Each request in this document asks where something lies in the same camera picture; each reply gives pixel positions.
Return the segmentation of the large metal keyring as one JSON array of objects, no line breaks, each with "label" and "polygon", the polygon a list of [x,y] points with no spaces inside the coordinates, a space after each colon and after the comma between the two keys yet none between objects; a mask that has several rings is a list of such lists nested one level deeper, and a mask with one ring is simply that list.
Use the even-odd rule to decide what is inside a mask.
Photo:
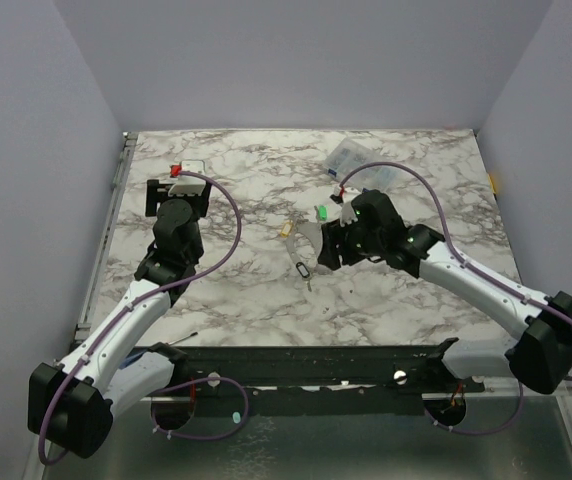
[{"label": "large metal keyring", "polygon": [[283,238],[288,256],[294,267],[297,262],[301,261],[308,267],[313,276],[314,267],[310,267],[309,261],[312,260],[313,264],[316,264],[317,257],[321,253],[323,245],[321,224],[308,220],[288,221],[293,223],[291,234],[287,238]]}]

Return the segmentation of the key with green tag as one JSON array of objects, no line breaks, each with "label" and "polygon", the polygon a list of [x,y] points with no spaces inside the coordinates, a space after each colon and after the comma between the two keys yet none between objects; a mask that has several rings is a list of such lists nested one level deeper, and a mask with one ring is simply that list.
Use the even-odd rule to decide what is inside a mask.
[{"label": "key with green tag", "polygon": [[328,218],[327,209],[323,205],[315,206],[316,219],[318,222],[326,222]]}]

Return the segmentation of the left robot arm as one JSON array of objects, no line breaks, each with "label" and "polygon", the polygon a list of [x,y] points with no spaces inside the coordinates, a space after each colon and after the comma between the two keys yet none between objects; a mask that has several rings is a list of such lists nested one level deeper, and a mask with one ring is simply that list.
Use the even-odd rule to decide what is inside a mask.
[{"label": "left robot arm", "polygon": [[38,454],[52,443],[80,458],[92,456],[114,421],[148,394],[172,395],[186,385],[176,351],[161,346],[134,355],[143,334],[197,279],[204,254],[198,222],[207,214],[211,179],[181,171],[170,183],[147,183],[146,216],[155,220],[153,242],[133,281],[107,318],[60,361],[42,363],[29,379],[28,428]]}]

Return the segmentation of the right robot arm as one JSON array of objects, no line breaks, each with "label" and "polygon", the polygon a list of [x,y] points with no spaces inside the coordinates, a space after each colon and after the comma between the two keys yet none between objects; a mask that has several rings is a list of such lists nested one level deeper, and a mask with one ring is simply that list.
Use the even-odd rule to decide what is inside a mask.
[{"label": "right robot arm", "polygon": [[336,271],[363,260],[385,262],[446,289],[502,327],[503,339],[442,342],[425,367],[427,383],[447,391],[469,377],[513,377],[553,393],[572,369],[572,296],[530,289],[451,249],[436,230],[407,226],[387,195],[368,191],[320,226],[319,265]]}]

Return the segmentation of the clear plastic organizer box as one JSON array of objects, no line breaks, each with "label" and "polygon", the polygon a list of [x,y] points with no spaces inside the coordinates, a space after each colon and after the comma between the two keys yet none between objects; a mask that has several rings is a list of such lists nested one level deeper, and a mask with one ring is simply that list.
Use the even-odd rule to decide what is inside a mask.
[{"label": "clear plastic organizer box", "polygon": [[[324,169],[330,177],[340,182],[358,167],[384,161],[385,159],[374,150],[345,138],[328,155],[324,161]],[[359,191],[385,192],[392,185],[395,177],[396,170],[392,167],[375,166],[356,173],[346,182],[346,185]]]}]

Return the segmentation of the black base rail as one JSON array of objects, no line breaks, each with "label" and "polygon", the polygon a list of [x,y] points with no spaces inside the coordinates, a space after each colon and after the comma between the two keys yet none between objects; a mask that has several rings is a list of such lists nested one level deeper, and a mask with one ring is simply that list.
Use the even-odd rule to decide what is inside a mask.
[{"label": "black base rail", "polygon": [[204,378],[195,392],[201,416],[250,404],[253,415],[420,415],[424,396],[447,400],[467,380],[441,363],[439,346],[197,347],[158,342],[170,383]]}]

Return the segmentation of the left aluminium side rail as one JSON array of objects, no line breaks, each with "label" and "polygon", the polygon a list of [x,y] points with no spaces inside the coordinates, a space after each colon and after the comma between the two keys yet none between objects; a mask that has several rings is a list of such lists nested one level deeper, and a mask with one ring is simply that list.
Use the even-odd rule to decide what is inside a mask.
[{"label": "left aluminium side rail", "polygon": [[92,320],[99,296],[102,278],[108,260],[111,241],[115,225],[125,192],[125,184],[132,165],[133,155],[137,143],[138,132],[124,132],[124,142],[119,154],[117,167],[110,188],[110,202],[105,218],[103,230],[100,234],[99,245],[93,265],[90,282],[86,290],[84,302],[73,333],[73,343],[81,344],[89,335]]}]

